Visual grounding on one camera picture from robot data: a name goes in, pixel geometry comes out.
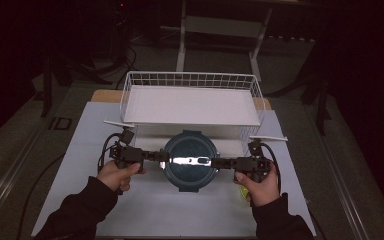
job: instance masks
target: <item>round container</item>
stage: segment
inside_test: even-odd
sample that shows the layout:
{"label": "round container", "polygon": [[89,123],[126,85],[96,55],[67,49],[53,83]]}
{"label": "round container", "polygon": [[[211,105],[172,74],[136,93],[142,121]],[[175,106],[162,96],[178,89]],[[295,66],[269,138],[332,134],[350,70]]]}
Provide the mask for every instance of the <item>round container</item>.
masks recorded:
{"label": "round container", "polygon": [[[164,150],[170,153],[170,158],[218,157],[213,142],[199,131],[184,130],[171,138]],[[179,192],[198,192],[214,179],[216,173],[217,169],[200,165],[168,163],[164,168],[165,176],[179,188]]]}

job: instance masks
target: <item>white wire basket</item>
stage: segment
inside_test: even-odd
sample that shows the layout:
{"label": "white wire basket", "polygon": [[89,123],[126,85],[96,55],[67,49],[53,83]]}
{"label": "white wire basket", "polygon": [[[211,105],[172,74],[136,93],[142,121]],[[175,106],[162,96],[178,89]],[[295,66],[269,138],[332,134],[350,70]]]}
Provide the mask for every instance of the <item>white wire basket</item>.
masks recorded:
{"label": "white wire basket", "polygon": [[[201,73],[201,72],[148,72],[131,71],[127,73],[121,96],[121,121],[125,122],[126,110],[133,86],[164,86],[202,89],[248,90],[252,96],[260,126],[264,120],[266,109],[263,95],[254,75],[230,73]],[[249,136],[255,135],[259,126],[240,126],[240,139],[243,143],[244,154],[248,149],[246,144]]]}

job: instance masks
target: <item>white desk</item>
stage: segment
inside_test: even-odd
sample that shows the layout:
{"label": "white desk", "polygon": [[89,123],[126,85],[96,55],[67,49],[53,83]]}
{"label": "white desk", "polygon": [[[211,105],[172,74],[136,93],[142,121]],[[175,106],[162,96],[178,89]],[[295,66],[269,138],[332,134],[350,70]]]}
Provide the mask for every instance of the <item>white desk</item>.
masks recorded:
{"label": "white desk", "polygon": [[[85,107],[70,146],[46,198],[32,235],[42,228],[48,215],[59,208],[69,194],[80,192],[88,176],[96,176],[97,161],[105,139],[120,128],[103,121],[119,119],[118,103],[90,102]],[[267,110],[259,135],[283,137],[276,114]],[[148,147],[166,142],[170,136],[155,138]],[[140,146],[138,131],[136,147]],[[223,142],[216,147],[223,156]],[[301,215],[311,231],[311,222],[298,178],[285,142],[267,142],[282,171],[282,192],[289,194],[289,212]],[[255,236],[256,224],[249,204],[233,184],[233,172],[220,171],[199,193],[179,193],[154,163],[146,163],[148,173],[135,176],[131,190],[119,198],[106,220],[98,224],[97,237],[121,238],[249,238]]]}

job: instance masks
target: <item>black jacket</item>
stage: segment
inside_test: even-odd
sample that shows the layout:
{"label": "black jacket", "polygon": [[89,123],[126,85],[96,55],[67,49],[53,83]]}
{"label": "black jacket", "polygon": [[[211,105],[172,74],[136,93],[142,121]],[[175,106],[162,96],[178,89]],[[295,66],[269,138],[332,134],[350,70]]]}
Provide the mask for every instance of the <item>black jacket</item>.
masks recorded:
{"label": "black jacket", "polygon": [[[79,193],[67,196],[61,207],[49,215],[35,240],[95,239],[96,225],[114,208],[118,196],[101,181],[89,177]],[[257,222],[258,239],[313,239],[300,216],[288,213],[287,194],[262,207],[252,209]]]}

